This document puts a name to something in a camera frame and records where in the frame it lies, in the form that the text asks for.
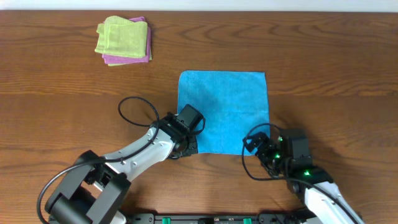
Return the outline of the blue microfiber cloth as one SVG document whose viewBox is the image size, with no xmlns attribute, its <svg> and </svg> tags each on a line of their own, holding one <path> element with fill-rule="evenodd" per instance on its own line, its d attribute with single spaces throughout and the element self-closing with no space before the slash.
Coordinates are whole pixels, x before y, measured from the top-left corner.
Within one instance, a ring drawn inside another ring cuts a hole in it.
<svg viewBox="0 0 398 224">
<path fill-rule="evenodd" d="M 239 155 L 243 138 L 270 121 L 264 72 L 186 70 L 178 81 L 178 106 L 192 105 L 206 119 L 197 130 L 200 154 Z"/>
</svg>

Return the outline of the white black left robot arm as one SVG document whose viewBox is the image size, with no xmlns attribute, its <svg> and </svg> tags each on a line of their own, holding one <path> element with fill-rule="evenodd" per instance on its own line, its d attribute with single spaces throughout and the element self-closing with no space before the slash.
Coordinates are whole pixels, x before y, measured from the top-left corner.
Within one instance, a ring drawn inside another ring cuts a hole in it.
<svg viewBox="0 0 398 224">
<path fill-rule="evenodd" d="M 204 118 L 169 114 L 147 126 L 143 137 L 109 154 L 84 152 L 55 178 L 60 183 L 45 203 L 57 223 L 127 223 L 120 211 L 132 181 L 152 165 L 197 153 L 196 127 Z"/>
</svg>

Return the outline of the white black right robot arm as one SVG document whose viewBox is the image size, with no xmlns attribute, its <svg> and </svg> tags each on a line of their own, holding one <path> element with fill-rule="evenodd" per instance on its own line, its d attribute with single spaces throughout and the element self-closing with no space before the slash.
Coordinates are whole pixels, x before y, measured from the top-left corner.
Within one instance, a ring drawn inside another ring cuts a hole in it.
<svg viewBox="0 0 398 224">
<path fill-rule="evenodd" d="M 253 152 L 265 169 L 268 178 L 253 180 L 284 180 L 309 215 L 301 223 L 363 223 L 362 218 L 348 205 L 331 175 L 313 163 L 308 138 L 304 131 L 279 131 L 276 140 L 259 132 L 243 138 L 242 152 Z"/>
</svg>

